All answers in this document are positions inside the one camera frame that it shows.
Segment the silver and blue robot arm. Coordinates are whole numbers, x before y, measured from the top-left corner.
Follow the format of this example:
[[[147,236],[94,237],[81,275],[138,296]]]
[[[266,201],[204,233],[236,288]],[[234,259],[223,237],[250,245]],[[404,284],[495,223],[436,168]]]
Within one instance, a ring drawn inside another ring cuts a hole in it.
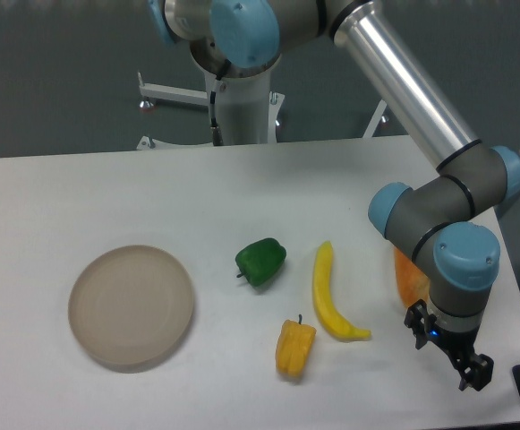
[[[267,77],[280,56],[329,37],[361,67],[381,98],[438,172],[413,189],[381,188],[368,209],[372,225],[430,279],[430,295],[413,303],[405,325],[417,348],[436,345],[461,377],[480,390],[492,360],[474,350],[500,247],[475,216],[520,191],[520,158],[487,148],[409,52],[377,1],[151,1],[159,38],[186,40],[207,73],[207,108],[217,146],[269,139],[269,93],[242,83]]]

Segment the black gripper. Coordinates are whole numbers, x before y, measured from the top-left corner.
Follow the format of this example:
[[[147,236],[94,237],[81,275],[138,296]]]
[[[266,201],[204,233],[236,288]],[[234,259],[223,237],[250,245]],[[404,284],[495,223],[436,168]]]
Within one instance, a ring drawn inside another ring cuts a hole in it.
[[[482,323],[482,314],[455,316],[438,308],[429,308],[419,299],[405,314],[404,325],[413,332],[415,348],[436,344],[453,362],[459,364],[459,390],[484,389],[491,381],[494,361],[484,354],[474,353],[474,343]]]

